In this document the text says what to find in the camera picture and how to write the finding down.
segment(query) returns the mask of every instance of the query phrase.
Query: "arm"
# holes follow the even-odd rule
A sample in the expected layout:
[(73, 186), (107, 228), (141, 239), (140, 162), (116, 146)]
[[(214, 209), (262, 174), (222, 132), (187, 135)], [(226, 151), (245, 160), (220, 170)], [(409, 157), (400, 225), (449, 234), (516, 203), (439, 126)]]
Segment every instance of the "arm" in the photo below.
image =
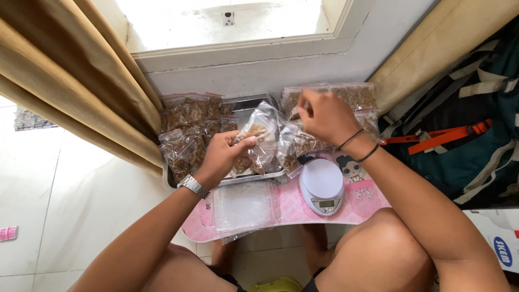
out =
[[(193, 176), (206, 190), (216, 187), (237, 159), (254, 146), (255, 137), (230, 147), (240, 131), (216, 134), (206, 159)], [(200, 197), (181, 187), (112, 241), (88, 266), (70, 292), (141, 291)]]
[[(350, 107), (334, 94), (305, 90), (303, 96), (299, 113), (310, 134), (341, 145), (360, 129)], [(306, 102), (311, 111), (304, 109)], [(375, 145), (370, 135), (362, 132), (342, 150), (358, 160)], [(442, 290), (510, 291), (488, 243), (443, 193), (382, 148), (363, 161), (362, 167), (432, 258)]]

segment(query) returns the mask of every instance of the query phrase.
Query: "stainless steel tray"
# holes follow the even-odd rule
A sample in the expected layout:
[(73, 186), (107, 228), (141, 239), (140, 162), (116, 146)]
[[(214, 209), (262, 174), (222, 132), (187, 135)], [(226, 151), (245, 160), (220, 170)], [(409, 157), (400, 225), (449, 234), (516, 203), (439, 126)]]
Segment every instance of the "stainless steel tray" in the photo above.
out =
[[(265, 101), (273, 107), (275, 107), (276, 109), (279, 109), (277, 101), (270, 95), (266, 94), (225, 99), (225, 101), (236, 102), (236, 105), (233, 109), (233, 115), (240, 117), (240, 122), (238, 122), (238, 129), (241, 129), (246, 123), (248, 123), (252, 112), (262, 101)], [(171, 173), (171, 170), (169, 169), (166, 160), (163, 161), (162, 178), (166, 189), (170, 191), (174, 191), (176, 189), (176, 183), (173, 179), (173, 174)], [(258, 174), (245, 173), (244, 175), (238, 176), (236, 178), (227, 177), (224, 178), (219, 185), (229, 185), (263, 179), (275, 179), (276, 185), (282, 185), (284, 183), (287, 183), (289, 180), (285, 174), (285, 171), (282, 170), (279, 172), (265, 174), (264, 176), (260, 176)]]

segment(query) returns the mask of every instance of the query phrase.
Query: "skem logo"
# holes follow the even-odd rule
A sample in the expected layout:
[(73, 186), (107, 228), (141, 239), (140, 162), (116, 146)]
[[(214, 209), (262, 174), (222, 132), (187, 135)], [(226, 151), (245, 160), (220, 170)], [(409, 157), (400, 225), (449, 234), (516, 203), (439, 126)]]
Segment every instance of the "skem logo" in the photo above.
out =
[(512, 253), (508, 249), (507, 244), (500, 237), (494, 238), (494, 249), (496, 250), (497, 257), (507, 267), (512, 266)]

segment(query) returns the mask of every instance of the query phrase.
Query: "black shorts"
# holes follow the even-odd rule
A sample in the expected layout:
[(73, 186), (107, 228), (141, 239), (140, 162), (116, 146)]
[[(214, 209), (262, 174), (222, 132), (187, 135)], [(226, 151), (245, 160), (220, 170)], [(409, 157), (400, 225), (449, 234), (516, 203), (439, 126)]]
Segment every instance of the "black shorts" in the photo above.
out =
[[(312, 279), (310, 280), (310, 282), (305, 286), (305, 288), (303, 288), (303, 290), (301, 292), (319, 292), (319, 290), (317, 290), (317, 286), (316, 286), (316, 277), (317, 275), (319, 275), (322, 271), (324, 270), (324, 268), (320, 268), (312, 277)], [(247, 292), (246, 290), (244, 290), (240, 284), (238, 284), (238, 281), (236, 281), (236, 279), (227, 274), (227, 275), (223, 275), (221, 276), (222, 279), (230, 282), (231, 284), (233, 285), (236, 285), (238, 286), (238, 291), (237, 292)]]

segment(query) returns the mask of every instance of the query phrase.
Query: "cardboard box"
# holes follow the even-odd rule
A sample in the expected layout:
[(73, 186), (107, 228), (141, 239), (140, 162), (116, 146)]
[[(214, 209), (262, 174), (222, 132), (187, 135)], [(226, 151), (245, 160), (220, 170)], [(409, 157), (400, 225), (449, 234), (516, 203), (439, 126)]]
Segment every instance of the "cardboard box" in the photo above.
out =
[(519, 273), (519, 209), (463, 211), (483, 234), (503, 270)]

